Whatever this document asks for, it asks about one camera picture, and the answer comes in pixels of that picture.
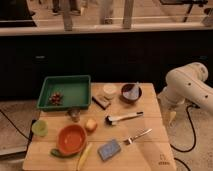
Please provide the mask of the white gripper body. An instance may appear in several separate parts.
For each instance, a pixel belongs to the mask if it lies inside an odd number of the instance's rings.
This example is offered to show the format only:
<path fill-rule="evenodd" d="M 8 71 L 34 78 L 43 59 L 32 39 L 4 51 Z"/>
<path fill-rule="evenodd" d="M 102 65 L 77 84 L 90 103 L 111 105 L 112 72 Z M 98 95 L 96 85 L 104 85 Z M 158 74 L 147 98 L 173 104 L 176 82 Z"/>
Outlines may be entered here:
<path fill-rule="evenodd" d="M 165 115 L 169 114 L 176 107 L 185 102 L 185 98 L 171 87 L 164 87 L 163 90 L 157 95 L 157 99 L 160 103 L 161 111 Z"/>

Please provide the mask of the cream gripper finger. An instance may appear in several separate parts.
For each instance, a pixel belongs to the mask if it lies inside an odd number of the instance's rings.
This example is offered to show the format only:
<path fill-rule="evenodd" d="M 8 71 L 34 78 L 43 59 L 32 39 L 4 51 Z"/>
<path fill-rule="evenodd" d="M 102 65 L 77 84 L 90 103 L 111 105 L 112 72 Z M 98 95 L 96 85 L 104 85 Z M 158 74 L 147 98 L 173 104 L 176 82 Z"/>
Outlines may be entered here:
<path fill-rule="evenodd" d="M 176 114 L 177 114 L 176 111 L 170 111 L 170 112 L 169 112 L 167 125 L 170 126 L 170 125 L 172 124 L 173 120 L 174 120 L 175 117 L 176 117 Z"/>

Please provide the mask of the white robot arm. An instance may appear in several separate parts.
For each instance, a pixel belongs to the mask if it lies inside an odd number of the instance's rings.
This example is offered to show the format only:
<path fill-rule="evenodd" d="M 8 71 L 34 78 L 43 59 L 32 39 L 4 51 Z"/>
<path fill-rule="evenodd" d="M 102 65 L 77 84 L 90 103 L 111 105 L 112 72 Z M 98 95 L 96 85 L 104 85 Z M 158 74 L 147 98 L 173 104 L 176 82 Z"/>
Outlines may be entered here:
<path fill-rule="evenodd" d="M 213 114 L 213 88 L 205 83 L 207 78 L 208 69 L 200 62 L 172 69 L 166 74 L 166 86 L 157 95 L 165 126 L 173 121 L 175 109 L 185 100 Z"/>

